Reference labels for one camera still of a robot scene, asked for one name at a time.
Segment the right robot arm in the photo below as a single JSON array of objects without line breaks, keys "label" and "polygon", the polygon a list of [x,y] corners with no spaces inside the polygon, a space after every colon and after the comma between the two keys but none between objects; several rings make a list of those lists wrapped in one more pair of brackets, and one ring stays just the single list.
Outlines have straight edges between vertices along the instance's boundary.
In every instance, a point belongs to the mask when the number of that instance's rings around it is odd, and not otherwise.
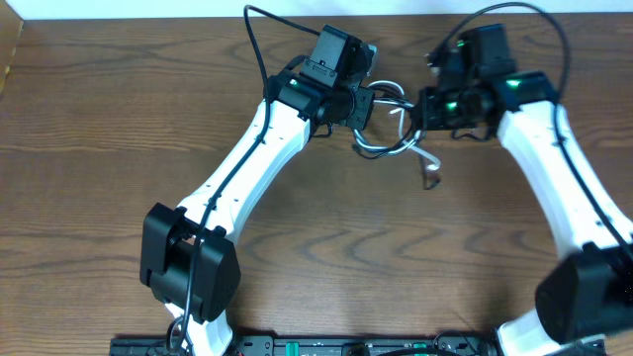
[{"label": "right robot arm", "polygon": [[428,130],[485,127],[517,162],[550,226],[559,258],[534,307],[502,324],[496,355],[597,355],[632,326],[632,222],[588,163],[560,93],[521,71],[503,25],[454,33],[430,53],[437,75],[413,116]]}]

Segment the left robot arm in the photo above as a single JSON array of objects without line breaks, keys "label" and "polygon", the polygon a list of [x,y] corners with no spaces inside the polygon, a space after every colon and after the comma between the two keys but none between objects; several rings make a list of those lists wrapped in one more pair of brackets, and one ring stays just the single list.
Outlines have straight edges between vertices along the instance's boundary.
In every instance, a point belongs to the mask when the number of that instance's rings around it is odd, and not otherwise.
[{"label": "left robot arm", "polygon": [[366,128],[375,94],[362,82],[377,57],[375,46],[324,26],[311,54],[266,77],[250,126],[217,170],[176,208],[148,212],[139,279],[174,315],[168,354],[227,351],[226,308],[241,278],[235,248],[246,220],[319,127]]}]

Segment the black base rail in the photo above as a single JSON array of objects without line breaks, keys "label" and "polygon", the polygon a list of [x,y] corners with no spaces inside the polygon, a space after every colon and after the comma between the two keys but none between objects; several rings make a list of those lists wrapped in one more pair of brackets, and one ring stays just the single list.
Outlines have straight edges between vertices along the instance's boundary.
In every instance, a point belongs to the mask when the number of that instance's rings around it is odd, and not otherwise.
[{"label": "black base rail", "polygon": [[[111,356],[171,355],[160,338],[113,338]],[[383,355],[401,349],[443,350],[455,355],[501,355],[495,344],[475,334],[442,333],[422,338],[282,338],[270,335],[236,337],[224,355],[231,356],[343,356]],[[604,341],[584,341],[551,355],[607,355]]]}]

